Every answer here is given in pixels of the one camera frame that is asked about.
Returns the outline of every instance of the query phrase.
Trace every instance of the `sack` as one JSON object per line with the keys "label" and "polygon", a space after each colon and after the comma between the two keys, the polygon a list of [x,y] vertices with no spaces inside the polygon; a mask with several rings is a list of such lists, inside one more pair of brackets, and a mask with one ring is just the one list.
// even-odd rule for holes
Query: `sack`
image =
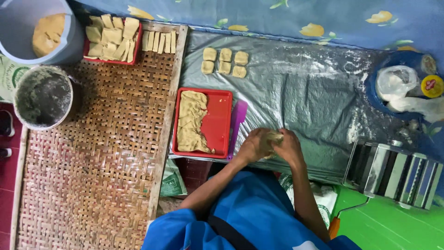
{"label": "sack", "polygon": [[[284,188],[294,208],[293,180],[291,174],[281,174],[279,184]],[[321,213],[322,219],[324,219],[325,226],[328,228],[330,226],[330,220],[332,219],[334,204],[337,199],[336,188],[328,185],[319,185],[317,183],[310,184],[317,208]]]}
{"label": "sack", "polygon": [[160,197],[177,196],[188,194],[179,168],[173,160],[167,159],[163,172],[162,185],[160,186]]}
{"label": "sack", "polygon": [[19,79],[33,65],[18,64],[0,54],[0,101],[12,103]]}

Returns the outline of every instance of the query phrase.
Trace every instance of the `black strap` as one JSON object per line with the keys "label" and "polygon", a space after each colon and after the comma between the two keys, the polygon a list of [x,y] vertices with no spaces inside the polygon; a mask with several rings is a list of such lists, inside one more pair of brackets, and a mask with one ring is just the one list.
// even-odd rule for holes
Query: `black strap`
{"label": "black strap", "polygon": [[214,215],[209,215],[207,223],[214,232],[224,237],[236,250],[257,250],[242,234],[226,221]]}

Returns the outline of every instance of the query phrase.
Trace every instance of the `plastic sheet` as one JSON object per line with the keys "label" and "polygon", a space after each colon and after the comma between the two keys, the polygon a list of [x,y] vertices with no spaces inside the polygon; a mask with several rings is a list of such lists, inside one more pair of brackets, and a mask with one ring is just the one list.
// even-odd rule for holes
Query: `plastic sheet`
{"label": "plastic sheet", "polygon": [[[200,71],[203,49],[230,48],[249,53],[244,79]],[[192,31],[180,87],[225,89],[248,102],[235,153],[257,127],[294,131],[301,141],[311,179],[338,183],[352,142],[358,137],[386,142],[403,122],[376,111],[365,96],[364,81],[389,53]],[[279,157],[254,166],[290,173]]]}

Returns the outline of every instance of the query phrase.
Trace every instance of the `person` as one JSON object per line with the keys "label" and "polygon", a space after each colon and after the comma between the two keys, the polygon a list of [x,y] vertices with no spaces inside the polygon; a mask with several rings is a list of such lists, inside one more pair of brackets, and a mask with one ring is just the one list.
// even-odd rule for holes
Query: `person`
{"label": "person", "polygon": [[[269,131],[251,131],[225,167],[176,211],[155,219],[142,250],[360,250],[346,236],[330,239],[296,135],[280,129],[283,140],[277,145],[267,141]],[[290,165],[294,208],[271,171],[246,167],[271,148]]]}

